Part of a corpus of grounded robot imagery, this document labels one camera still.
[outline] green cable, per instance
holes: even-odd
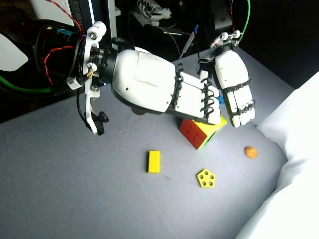
[[[243,36],[245,34],[245,31],[246,31],[246,28],[247,28],[247,25],[248,25],[248,22],[249,22],[249,16],[250,16],[250,1],[249,0],[247,0],[247,4],[248,4],[247,19],[246,19],[246,23],[245,23],[245,26],[244,26],[244,29],[243,29],[243,34],[241,34],[241,36],[239,38],[239,42],[243,38]]]
[[[50,93],[51,92],[51,88],[39,88],[39,89],[20,88],[18,86],[14,86],[10,82],[6,81],[2,76],[0,76],[0,82],[13,90],[22,91],[22,92],[26,92],[26,93]]]

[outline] yellow cube face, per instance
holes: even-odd
[[[213,188],[215,186],[215,175],[208,169],[201,171],[197,178],[202,188]]]
[[[149,173],[160,173],[160,152],[150,151]]]

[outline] gray table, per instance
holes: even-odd
[[[1,124],[0,238],[235,237],[272,192],[286,161],[255,124],[293,90],[237,51],[253,79],[257,116],[245,127],[228,124],[199,151],[174,117],[137,116],[109,87],[93,104],[110,118],[101,137],[84,126],[75,98]],[[196,75],[195,55],[180,62]],[[259,150],[257,159],[244,155],[248,145]],[[146,172],[149,150],[161,151],[161,174]],[[213,189],[199,186],[203,168],[216,175]]]

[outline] white cloth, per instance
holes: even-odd
[[[319,73],[312,76],[258,129],[287,156],[275,192],[237,239],[319,239]]]

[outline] small orange shell-shaped object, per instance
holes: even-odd
[[[245,155],[251,159],[254,159],[258,156],[258,151],[257,149],[253,147],[246,147],[245,148]]]

